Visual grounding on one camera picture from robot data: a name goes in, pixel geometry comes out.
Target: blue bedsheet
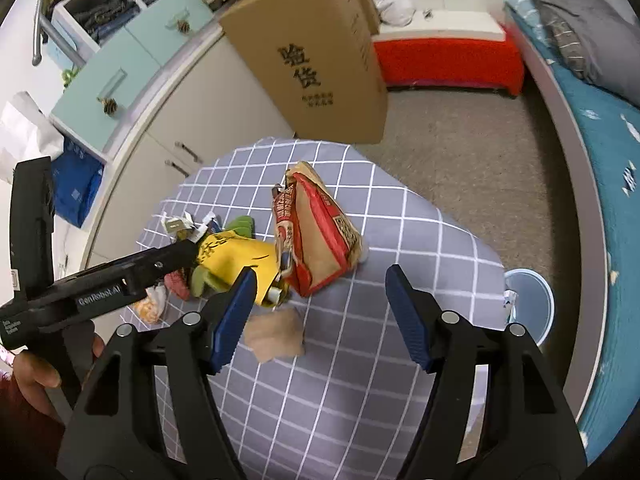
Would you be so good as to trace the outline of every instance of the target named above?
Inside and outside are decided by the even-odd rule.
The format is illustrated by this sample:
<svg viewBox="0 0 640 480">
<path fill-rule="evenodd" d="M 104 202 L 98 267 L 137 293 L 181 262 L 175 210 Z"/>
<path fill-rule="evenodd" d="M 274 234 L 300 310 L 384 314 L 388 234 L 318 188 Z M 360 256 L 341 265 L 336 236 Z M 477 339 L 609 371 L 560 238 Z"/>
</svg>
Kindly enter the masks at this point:
<svg viewBox="0 0 640 480">
<path fill-rule="evenodd" d="M 600 194 L 610 257 L 607 325 L 598 373 L 578 424 L 591 463 L 640 398 L 640 110 L 576 78 L 520 16 L 511 14 L 553 70 L 580 127 Z"/>
</svg>

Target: white cabinet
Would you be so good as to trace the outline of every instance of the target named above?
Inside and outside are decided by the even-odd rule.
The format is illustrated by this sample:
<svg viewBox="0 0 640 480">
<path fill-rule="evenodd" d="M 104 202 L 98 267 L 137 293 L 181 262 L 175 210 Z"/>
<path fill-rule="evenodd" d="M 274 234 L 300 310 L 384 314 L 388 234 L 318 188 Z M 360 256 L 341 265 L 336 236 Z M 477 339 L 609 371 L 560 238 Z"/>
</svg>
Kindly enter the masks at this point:
<svg viewBox="0 0 640 480">
<path fill-rule="evenodd" d="M 109 261 L 106 256 L 102 256 L 101 254 L 92 251 L 89 255 L 89 260 L 86 263 L 86 268 L 91 269 L 91 267 L 97 267 L 98 265 L 105 264 Z"/>
<path fill-rule="evenodd" d="M 192 170 L 263 137 L 293 136 L 226 37 L 185 76 L 146 132 Z"/>
<path fill-rule="evenodd" d="M 136 240 L 158 203 L 187 175 L 180 160 L 143 135 L 115 184 L 92 253 L 114 260 L 138 252 Z"/>
</svg>

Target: light blue drawer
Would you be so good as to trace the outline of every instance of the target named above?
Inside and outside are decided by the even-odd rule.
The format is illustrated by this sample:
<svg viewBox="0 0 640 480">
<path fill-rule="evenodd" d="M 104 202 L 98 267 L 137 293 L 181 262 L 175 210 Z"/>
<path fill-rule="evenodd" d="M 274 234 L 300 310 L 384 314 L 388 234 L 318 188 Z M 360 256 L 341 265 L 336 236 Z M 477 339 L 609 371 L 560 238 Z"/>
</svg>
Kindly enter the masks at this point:
<svg viewBox="0 0 640 480">
<path fill-rule="evenodd" d="M 159 69 L 136 39 L 121 29 L 71 82 L 51 115 L 102 152 L 120 118 Z M 105 114 L 99 98 L 113 98 L 116 112 Z"/>
<path fill-rule="evenodd" d="M 212 19 L 213 12 L 202 0 L 158 0 L 127 23 L 126 28 L 164 65 Z M 178 20 L 189 23 L 188 32 L 178 30 Z"/>
</svg>

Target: floor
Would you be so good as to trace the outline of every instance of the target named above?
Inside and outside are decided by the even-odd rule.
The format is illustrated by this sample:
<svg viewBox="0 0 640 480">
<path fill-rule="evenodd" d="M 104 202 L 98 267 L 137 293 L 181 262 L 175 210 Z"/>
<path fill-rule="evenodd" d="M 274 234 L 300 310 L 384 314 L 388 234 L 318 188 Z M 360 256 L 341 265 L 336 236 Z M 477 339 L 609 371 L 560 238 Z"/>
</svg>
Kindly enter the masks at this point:
<svg viewBox="0 0 640 480">
<path fill-rule="evenodd" d="M 506 269 L 526 267 L 554 292 L 543 352 L 564 383 L 580 304 L 580 243 L 555 127 L 530 77 L 500 92 L 392 92 L 385 137 L 367 158 L 493 247 Z"/>
</svg>

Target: gray blanket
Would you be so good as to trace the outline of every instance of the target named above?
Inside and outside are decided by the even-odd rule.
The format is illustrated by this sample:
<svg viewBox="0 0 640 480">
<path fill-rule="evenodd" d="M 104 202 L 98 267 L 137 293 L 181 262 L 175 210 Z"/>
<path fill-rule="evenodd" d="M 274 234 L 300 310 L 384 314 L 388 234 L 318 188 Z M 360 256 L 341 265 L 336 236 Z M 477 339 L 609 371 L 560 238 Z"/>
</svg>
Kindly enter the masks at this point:
<svg viewBox="0 0 640 480">
<path fill-rule="evenodd" d="M 640 106 L 640 28 L 623 20 L 605 0 L 534 0 L 545 25 L 572 70 L 579 55 L 585 81 Z M 573 31 L 580 45 L 568 44 L 558 25 Z M 569 48 L 572 56 L 562 50 Z"/>
</svg>

